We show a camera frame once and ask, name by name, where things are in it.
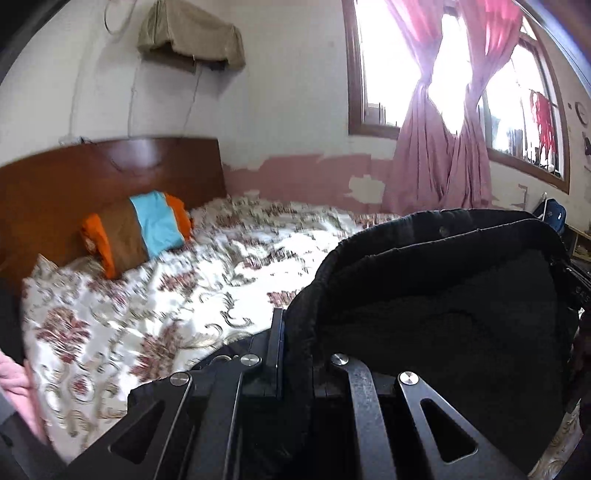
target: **striped pillow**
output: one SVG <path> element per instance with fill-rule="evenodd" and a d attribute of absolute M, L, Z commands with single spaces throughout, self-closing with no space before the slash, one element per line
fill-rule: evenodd
<path fill-rule="evenodd" d="M 82 238 L 102 259 L 107 278 L 182 246 L 191 222 L 181 200 L 162 192 L 130 197 L 93 213 L 82 223 Z"/>

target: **bedspread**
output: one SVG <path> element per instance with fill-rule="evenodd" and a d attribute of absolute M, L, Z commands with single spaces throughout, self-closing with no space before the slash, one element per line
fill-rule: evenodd
<path fill-rule="evenodd" d="M 133 388 L 269 328 L 341 239 L 394 218 L 248 198 L 191 215 L 191 240 L 120 280 L 91 258 L 57 268 L 43 257 L 25 279 L 27 357 L 66 461 L 125 415 Z"/>

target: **pink paint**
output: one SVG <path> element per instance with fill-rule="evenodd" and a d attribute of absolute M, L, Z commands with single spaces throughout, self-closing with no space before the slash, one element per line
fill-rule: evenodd
<path fill-rule="evenodd" d="M 356 213 L 378 213 L 380 203 L 362 203 L 350 197 L 351 177 L 370 175 L 386 182 L 391 160 L 367 154 L 325 157 L 321 154 L 270 157 L 258 170 L 224 165 L 226 190 L 241 196 L 259 190 L 259 197 L 281 202 L 330 205 Z"/>

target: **wall decoration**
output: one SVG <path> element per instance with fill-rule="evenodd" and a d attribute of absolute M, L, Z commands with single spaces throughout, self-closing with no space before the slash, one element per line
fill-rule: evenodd
<path fill-rule="evenodd" d="M 584 125 L 589 125 L 589 114 L 587 113 L 587 109 L 583 106 L 581 102 L 576 102 L 574 104 L 574 110 L 577 112 L 577 116 L 579 117 L 579 121 Z"/>

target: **backpack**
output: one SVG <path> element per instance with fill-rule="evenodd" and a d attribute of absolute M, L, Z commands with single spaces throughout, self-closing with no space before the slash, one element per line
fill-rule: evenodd
<path fill-rule="evenodd" d="M 549 199 L 542 202 L 534 210 L 533 215 L 543 222 L 547 223 L 559 235 L 564 233 L 566 225 L 566 209 L 555 199 Z"/>

